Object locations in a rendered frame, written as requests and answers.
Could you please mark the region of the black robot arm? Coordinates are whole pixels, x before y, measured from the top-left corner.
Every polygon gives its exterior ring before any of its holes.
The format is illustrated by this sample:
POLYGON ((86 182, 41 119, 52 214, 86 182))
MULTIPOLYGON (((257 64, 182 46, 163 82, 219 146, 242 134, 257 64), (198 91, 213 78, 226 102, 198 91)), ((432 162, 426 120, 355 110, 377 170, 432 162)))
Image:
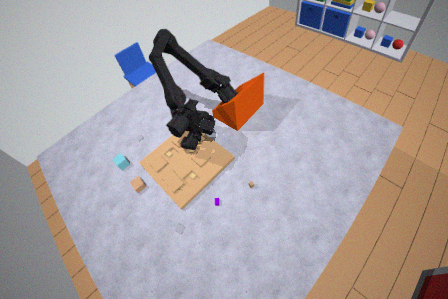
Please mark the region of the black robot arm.
MULTIPOLYGON (((174 82, 162 53, 171 54, 179 62, 182 62, 199 78, 200 85, 214 93, 217 91, 218 97, 223 103, 229 102, 239 93, 229 83, 231 81, 229 77, 220 75, 215 70, 204 67, 196 58, 180 47, 176 37, 169 30, 159 30, 153 40, 153 44, 154 46, 149 55, 149 60, 159 77, 159 81, 164 90, 166 103, 171 110, 172 120, 166 126, 169 127, 173 136, 180 138, 189 127, 189 123, 197 121, 199 117, 196 109, 198 101, 189 99, 185 103, 186 96, 182 89, 174 82)), ((212 115, 207 116, 205 119, 200 117, 200 123, 197 125, 197 134, 201 134, 202 132, 212 135, 215 122, 212 115)))

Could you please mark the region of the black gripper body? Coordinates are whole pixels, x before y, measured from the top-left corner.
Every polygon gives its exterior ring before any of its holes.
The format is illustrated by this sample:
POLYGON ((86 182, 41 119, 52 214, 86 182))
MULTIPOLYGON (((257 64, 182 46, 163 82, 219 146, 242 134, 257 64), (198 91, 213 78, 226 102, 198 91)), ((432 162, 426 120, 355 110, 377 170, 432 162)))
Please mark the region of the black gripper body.
POLYGON ((202 117, 203 119, 207 118, 207 116, 209 116, 209 113, 207 111, 200 111, 197 110, 198 112, 198 119, 197 121, 193 122, 193 123, 189 123, 189 127, 186 129, 186 131, 189 131, 189 134, 187 137, 183 137, 180 145, 182 148, 184 149, 189 149, 189 150, 195 150, 197 145, 198 145, 198 138, 200 134, 197 134, 197 125, 198 123, 200 123, 200 117, 202 117), (197 138, 197 139, 196 139, 197 138))

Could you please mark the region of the teal cube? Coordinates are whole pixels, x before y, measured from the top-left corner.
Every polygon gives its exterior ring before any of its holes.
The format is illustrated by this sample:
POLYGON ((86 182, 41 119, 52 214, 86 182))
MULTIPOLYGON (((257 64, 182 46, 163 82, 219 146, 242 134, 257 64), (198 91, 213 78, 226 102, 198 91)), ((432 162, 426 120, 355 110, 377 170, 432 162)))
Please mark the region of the teal cube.
POLYGON ((114 163, 119 167, 121 170, 126 169, 130 163, 124 158, 123 154, 120 153, 113 159, 114 163))

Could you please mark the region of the dark grey bent rod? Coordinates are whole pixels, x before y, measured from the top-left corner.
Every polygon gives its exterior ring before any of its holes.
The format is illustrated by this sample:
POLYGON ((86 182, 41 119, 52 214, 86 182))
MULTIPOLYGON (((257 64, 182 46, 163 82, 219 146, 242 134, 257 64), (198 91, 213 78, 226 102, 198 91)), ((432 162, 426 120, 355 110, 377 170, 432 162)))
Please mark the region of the dark grey bent rod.
POLYGON ((178 226, 175 228, 174 231, 178 232, 179 234, 182 235, 183 231, 184 231, 184 226, 182 226, 181 224, 178 224, 178 226))

